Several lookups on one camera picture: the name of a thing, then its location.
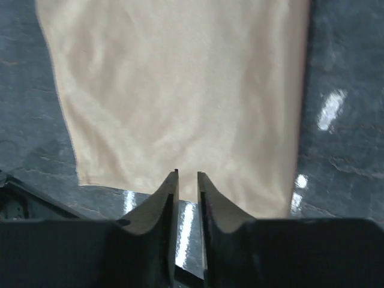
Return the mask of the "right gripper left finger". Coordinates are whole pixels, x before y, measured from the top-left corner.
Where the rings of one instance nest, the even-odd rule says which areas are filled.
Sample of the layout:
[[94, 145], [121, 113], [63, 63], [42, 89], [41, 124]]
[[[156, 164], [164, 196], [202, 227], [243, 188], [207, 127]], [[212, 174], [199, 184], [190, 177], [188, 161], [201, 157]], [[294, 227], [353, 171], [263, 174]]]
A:
[[128, 279], [133, 287], [172, 287], [179, 209], [179, 173], [169, 173], [158, 190], [121, 218], [128, 234]]

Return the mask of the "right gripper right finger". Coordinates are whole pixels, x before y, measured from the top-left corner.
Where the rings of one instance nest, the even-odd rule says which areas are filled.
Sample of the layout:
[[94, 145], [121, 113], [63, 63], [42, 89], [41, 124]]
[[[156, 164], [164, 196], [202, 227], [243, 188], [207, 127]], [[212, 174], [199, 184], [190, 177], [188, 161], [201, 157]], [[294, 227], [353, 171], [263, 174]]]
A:
[[205, 287], [230, 287], [254, 268], [246, 224], [254, 218], [221, 194], [208, 175], [197, 173]]

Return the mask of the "peach cloth napkin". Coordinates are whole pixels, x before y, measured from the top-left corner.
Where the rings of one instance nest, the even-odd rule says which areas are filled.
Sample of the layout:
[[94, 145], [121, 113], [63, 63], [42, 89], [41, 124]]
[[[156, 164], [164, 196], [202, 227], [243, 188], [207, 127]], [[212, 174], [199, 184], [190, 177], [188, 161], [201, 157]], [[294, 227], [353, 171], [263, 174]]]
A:
[[197, 173], [259, 218], [295, 182], [309, 1], [37, 1], [80, 185]]

